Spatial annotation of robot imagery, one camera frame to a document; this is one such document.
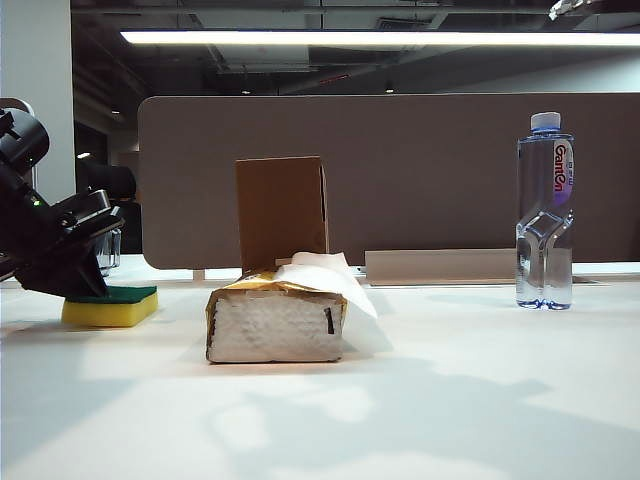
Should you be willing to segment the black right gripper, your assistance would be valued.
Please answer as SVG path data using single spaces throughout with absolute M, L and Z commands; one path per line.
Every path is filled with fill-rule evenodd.
M 1 209 L 1 279 L 60 297 L 105 297 L 95 244 L 123 220 L 108 212 L 64 226 L 48 206 Z

